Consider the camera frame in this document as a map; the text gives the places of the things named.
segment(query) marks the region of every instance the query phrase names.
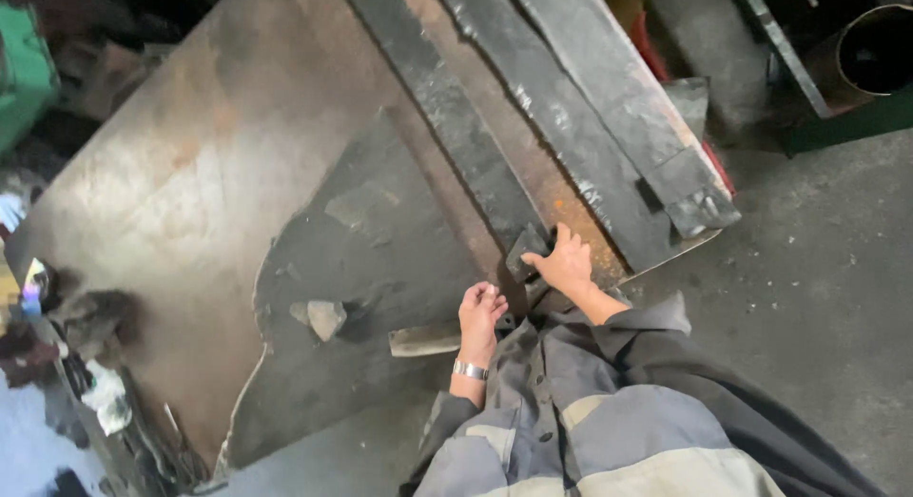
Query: work uniform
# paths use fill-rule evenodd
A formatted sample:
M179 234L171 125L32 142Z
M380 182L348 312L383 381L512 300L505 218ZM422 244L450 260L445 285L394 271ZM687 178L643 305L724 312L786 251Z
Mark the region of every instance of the work uniform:
M526 320L498 343L484 411L438 396L401 495L884 495L690 331L680 295L598 327Z

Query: metal watch band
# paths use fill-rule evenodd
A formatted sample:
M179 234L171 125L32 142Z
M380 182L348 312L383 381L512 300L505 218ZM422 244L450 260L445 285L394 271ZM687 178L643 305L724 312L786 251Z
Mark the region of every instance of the metal watch band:
M457 360L454 362L454 374L468 375L469 377L475 379L481 379L482 381L487 381L488 371L482 367L476 367L472 363L461 362Z

